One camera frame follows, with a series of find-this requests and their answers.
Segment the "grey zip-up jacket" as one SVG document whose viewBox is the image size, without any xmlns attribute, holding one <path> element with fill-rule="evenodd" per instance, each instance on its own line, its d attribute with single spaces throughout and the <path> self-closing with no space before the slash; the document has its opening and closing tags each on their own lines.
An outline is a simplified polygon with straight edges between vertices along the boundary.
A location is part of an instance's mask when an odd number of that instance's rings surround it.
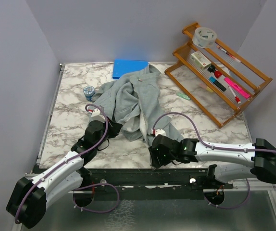
<svg viewBox="0 0 276 231">
<path fill-rule="evenodd" d="M 164 115 L 159 103 L 157 80 L 161 72 L 153 65 L 127 73 L 118 80 L 104 83 L 92 96 L 92 102 L 104 109 L 108 118 L 122 124 L 121 133 L 129 141 L 143 139 L 152 144 L 152 127 L 162 129 L 176 141 L 183 136 Z"/>
</svg>

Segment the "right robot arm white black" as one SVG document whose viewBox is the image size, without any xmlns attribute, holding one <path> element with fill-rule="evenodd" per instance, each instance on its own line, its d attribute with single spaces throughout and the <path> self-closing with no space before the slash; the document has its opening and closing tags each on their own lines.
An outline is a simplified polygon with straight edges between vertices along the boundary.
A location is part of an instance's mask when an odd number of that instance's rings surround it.
<svg viewBox="0 0 276 231">
<path fill-rule="evenodd" d="M 265 139 L 228 145 L 198 139 L 176 141 L 159 134 L 149 147 L 149 152 L 154 168 L 160 168 L 174 160 L 184 164 L 222 162 L 222 165 L 208 167 L 205 183 L 210 188 L 245 178 L 257 178 L 265 183 L 276 184 L 276 148 Z"/>
</svg>

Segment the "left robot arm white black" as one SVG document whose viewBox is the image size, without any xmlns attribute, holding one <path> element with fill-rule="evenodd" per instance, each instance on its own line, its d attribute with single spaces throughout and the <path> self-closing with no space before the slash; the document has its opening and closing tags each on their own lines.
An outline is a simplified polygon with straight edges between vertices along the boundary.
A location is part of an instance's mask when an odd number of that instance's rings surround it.
<svg viewBox="0 0 276 231">
<path fill-rule="evenodd" d="M 110 119 L 90 121 L 84 135 L 59 162 L 31 179 L 20 178 L 6 206 L 6 211 L 14 216 L 14 222 L 30 229 L 64 194 L 76 188 L 87 189 L 90 177 L 86 175 L 84 165 L 95 157 L 99 146 L 116 137 L 121 128 L 122 124 Z"/>
</svg>

